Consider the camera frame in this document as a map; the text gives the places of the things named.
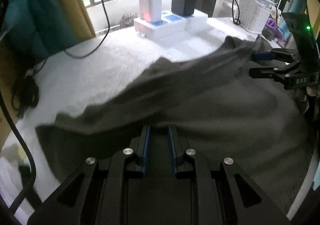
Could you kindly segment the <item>white perforated basket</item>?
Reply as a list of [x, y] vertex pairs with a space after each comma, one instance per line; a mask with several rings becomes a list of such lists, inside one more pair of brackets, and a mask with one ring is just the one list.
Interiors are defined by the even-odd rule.
[[261, 34], [272, 12], [271, 5], [257, 0], [238, 0], [240, 7], [240, 26], [249, 33]]

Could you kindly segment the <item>dark grey t-shirt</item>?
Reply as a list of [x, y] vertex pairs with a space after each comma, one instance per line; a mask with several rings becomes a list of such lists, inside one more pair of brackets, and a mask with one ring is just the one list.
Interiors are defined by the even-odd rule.
[[53, 175], [64, 181], [86, 158], [112, 156], [145, 125], [173, 124], [211, 163], [234, 159], [288, 212], [313, 154], [315, 106], [300, 90], [249, 76], [251, 54], [269, 49], [262, 38], [226, 37], [216, 51], [195, 60], [160, 58], [110, 101], [37, 126]]

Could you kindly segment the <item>white charger plug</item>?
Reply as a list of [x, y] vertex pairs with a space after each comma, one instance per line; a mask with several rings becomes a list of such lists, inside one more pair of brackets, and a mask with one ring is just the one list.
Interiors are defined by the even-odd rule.
[[161, 20], [162, 0], [139, 0], [140, 17], [148, 23]]

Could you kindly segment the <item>black charger plug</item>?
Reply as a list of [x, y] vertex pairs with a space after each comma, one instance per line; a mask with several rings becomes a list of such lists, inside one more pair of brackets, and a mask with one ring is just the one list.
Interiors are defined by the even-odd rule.
[[195, 10], [196, 0], [172, 0], [171, 11], [181, 17], [193, 15]]

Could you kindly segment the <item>white power strip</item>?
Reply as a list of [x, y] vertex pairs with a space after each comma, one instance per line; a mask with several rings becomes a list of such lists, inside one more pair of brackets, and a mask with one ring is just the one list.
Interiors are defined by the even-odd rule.
[[171, 11], [163, 11], [161, 20], [149, 23], [141, 18], [135, 18], [136, 33], [149, 40], [159, 40], [180, 32], [198, 32], [206, 29], [208, 15], [195, 10], [193, 15], [181, 17]]

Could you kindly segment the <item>purple plush toy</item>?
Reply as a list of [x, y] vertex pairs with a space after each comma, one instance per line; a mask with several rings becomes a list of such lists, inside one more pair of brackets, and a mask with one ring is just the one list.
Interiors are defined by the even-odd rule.
[[284, 34], [281, 32], [281, 30], [278, 28], [278, 25], [276, 23], [276, 20], [273, 18], [268, 18], [266, 21], [265, 26], [273, 32], [275, 38], [278, 40], [284, 41], [285, 37]]

